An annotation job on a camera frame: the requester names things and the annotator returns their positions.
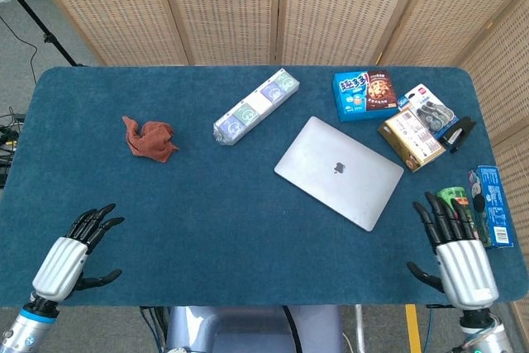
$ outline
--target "snack box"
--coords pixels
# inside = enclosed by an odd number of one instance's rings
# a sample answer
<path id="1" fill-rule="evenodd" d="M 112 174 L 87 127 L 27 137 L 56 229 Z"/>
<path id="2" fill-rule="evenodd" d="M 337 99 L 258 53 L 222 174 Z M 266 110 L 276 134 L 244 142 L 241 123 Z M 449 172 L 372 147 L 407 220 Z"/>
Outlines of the snack box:
<path id="1" fill-rule="evenodd" d="M 412 172 L 445 152 L 445 148 L 409 109 L 386 120 L 379 133 Z"/>
<path id="2" fill-rule="evenodd" d="M 399 98 L 398 108 L 401 111 L 411 109 L 437 140 L 459 121 L 451 109 L 424 84 L 417 85 Z"/>
<path id="3" fill-rule="evenodd" d="M 472 169 L 469 182 L 479 239 L 485 248 L 512 247 L 510 213 L 498 167 Z"/>
<path id="4" fill-rule="evenodd" d="M 342 122 L 391 117 L 398 112 L 397 96 L 386 70 L 335 74 L 332 88 Z"/>

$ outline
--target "white package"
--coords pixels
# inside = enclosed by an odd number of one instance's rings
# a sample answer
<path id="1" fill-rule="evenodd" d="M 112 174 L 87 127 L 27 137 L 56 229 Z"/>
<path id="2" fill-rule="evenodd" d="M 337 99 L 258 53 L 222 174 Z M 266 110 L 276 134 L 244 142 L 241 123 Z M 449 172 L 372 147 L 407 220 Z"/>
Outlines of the white package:
<path id="1" fill-rule="evenodd" d="M 213 136 L 221 145 L 233 145 L 257 126 L 299 88 L 299 82 L 283 68 L 237 103 L 213 124 Z"/>

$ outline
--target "apple logo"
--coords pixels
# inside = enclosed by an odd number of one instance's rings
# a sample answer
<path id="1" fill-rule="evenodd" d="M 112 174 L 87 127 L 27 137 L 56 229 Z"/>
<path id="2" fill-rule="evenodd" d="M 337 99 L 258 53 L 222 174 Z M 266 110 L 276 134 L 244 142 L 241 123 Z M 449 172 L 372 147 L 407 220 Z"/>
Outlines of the apple logo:
<path id="1" fill-rule="evenodd" d="M 334 168 L 334 174 L 336 174 L 336 173 L 343 174 L 344 173 L 344 169 L 346 169 L 346 166 L 343 165 L 342 163 L 338 162 L 338 163 L 336 163 L 336 167 Z"/>

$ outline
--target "gray carpet floor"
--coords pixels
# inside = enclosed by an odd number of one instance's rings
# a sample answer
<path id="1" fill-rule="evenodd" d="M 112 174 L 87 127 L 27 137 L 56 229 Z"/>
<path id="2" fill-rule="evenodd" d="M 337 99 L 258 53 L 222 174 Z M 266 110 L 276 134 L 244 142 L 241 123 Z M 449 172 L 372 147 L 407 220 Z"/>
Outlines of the gray carpet floor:
<path id="1" fill-rule="evenodd" d="M 98 64 L 51 0 L 26 1 L 77 62 L 85 65 Z M 52 45 L 42 42 L 41 31 L 17 2 L 0 2 L 0 16 L 22 39 L 33 43 L 39 49 L 34 59 L 37 79 L 49 68 L 68 65 Z M 17 41 L 0 22 L 0 114 L 6 113 L 9 106 L 12 106 L 15 112 L 26 112 L 35 86 L 29 65 L 32 52 L 30 46 Z M 21 286 L 21 289 L 27 289 L 29 293 L 31 286 Z M 17 311 L 16 308 L 0 308 L 0 330 L 9 327 Z M 417 311 L 424 341 L 429 315 L 424 307 L 418 307 Z M 510 307 L 507 304 L 499 304 L 494 311 L 506 322 L 514 351 L 523 353 L 525 350 Z M 363 308 L 363 313 L 368 353 L 409 352 L 403 306 L 368 306 Z M 344 331 L 354 343 L 355 311 L 353 308 L 343 307 L 342 314 Z M 435 310 L 429 353 L 443 353 L 462 342 L 458 326 L 459 315 L 460 311 L 455 309 Z M 155 352 L 156 348 L 149 330 L 141 320 L 138 308 L 78 307 L 61 309 L 56 327 L 52 329 L 41 349 L 42 353 L 66 351 L 131 353 Z"/>

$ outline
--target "yellow tape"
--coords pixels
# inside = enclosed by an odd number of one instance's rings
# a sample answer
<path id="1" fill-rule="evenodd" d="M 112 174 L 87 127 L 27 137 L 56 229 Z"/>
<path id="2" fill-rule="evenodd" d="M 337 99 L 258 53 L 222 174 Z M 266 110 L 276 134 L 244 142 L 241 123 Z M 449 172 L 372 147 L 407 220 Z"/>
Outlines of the yellow tape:
<path id="1" fill-rule="evenodd" d="M 419 323 L 415 305 L 406 305 L 407 336 L 410 341 L 410 353 L 422 353 Z"/>

